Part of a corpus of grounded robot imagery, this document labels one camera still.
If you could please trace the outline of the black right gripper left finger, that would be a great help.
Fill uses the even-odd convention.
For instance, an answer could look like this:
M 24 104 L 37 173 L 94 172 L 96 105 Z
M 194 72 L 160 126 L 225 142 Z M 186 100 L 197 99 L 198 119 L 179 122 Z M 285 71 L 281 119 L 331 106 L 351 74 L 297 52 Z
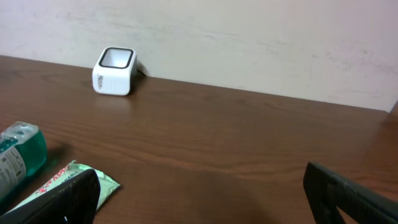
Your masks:
M 93 223 L 100 183 L 93 169 L 1 216 L 4 224 Z

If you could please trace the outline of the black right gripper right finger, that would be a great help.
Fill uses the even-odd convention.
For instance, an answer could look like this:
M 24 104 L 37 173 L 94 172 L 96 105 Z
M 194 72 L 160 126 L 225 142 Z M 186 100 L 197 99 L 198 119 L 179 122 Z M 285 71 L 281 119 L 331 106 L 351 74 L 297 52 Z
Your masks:
M 309 162 L 303 187 L 316 223 L 344 223 L 344 211 L 358 223 L 397 223 L 397 202 Z

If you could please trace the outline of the green flushable wipes pack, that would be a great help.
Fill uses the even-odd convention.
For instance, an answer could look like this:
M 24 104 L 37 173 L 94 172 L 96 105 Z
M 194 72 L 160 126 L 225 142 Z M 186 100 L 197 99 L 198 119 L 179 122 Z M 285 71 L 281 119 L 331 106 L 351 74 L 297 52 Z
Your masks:
M 11 209 L 10 212 L 27 204 L 28 202 L 36 199 L 37 197 L 46 194 L 55 187 L 58 187 L 60 184 L 68 180 L 71 180 L 74 177 L 77 177 L 83 171 L 89 169 L 93 169 L 96 172 L 100 184 L 100 194 L 96 208 L 98 210 L 102 206 L 102 204 L 108 199 L 108 197 L 111 196 L 111 194 L 115 190 L 117 190 L 121 185 L 117 183 L 114 179 L 106 175 L 104 172 L 94 169 L 88 165 L 77 164 L 76 160 L 73 160 L 64 168 L 60 169 L 50 180 L 48 180 L 43 186 L 41 186 L 41 188 L 37 189 L 30 196 L 25 198 L 22 202 L 20 202 L 13 209 Z

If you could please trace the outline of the teal mouthwash bottle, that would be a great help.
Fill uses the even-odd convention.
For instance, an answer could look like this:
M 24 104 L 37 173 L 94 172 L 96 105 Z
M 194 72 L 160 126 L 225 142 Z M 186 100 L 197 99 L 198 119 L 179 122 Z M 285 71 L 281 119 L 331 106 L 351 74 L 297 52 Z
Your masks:
M 17 121 L 1 133 L 1 202 L 47 160 L 47 145 L 41 129 Z

